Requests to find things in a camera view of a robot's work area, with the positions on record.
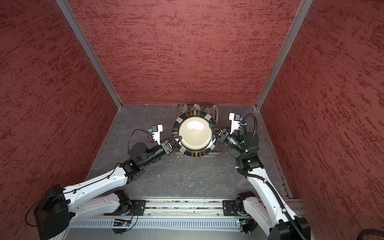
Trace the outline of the dark striped rim cream plate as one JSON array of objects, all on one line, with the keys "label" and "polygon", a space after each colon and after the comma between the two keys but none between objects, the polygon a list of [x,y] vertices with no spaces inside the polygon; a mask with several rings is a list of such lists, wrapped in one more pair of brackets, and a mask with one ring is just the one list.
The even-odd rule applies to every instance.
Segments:
[{"label": "dark striped rim cream plate", "polygon": [[206,157],[214,151],[218,142],[210,129],[210,123],[217,124],[214,117],[204,111],[191,110],[176,118],[172,136],[183,137],[180,155]]}]

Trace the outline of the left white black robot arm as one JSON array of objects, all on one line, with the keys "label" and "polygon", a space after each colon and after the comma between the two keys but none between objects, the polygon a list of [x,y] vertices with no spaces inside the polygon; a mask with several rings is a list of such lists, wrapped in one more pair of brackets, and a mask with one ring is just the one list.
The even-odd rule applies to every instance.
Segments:
[{"label": "left white black robot arm", "polygon": [[146,167],[172,153],[172,142],[179,143],[181,139],[181,136],[166,139],[152,149],[142,142],[136,143],[128,151],[130,158],[113,170],[80,184],[50,187],[33,211],[40,239],[52,239],[83,218],[128,211],[130,199],[123,191],[104,194],[137,180]]}]

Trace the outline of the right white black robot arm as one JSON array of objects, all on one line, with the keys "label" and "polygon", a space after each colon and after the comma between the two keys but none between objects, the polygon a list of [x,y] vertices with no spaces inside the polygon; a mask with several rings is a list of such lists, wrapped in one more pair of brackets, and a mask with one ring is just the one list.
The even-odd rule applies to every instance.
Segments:
[{"label": "right white black robot arm", "polygon": [[239,210],[250,215],[269,240],[310,240],[311,226],[300,218],[285,202],[274,187],[258,157],[259,140],[254,127],[252,133],[242,138],[232,135],[224,126],[210,124],[220,144],[226,143],[240,153],[236,158],[237,172],[246,177],[258,197],[242,199]]}]

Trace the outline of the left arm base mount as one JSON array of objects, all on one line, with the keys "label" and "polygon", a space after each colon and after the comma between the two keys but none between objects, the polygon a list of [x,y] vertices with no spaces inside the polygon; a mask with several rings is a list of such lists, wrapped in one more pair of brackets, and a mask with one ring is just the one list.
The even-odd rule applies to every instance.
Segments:
[{"label": "left arm base mount", "polygon": [[146,207],[146,200],[130,200],[120,204],[112,213],[106,213],[104,216],[122,216],[132,217],[134,214],[142,216]]}]

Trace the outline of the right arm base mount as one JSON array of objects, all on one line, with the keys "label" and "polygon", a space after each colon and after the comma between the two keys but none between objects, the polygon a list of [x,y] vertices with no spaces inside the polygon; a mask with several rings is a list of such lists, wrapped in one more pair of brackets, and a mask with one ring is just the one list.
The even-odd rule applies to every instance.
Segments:
[{"label": "right arm base mount", "polygon": [[226,217],[239,216],[238,206],[236,200],[223,200],[223,214]]}]

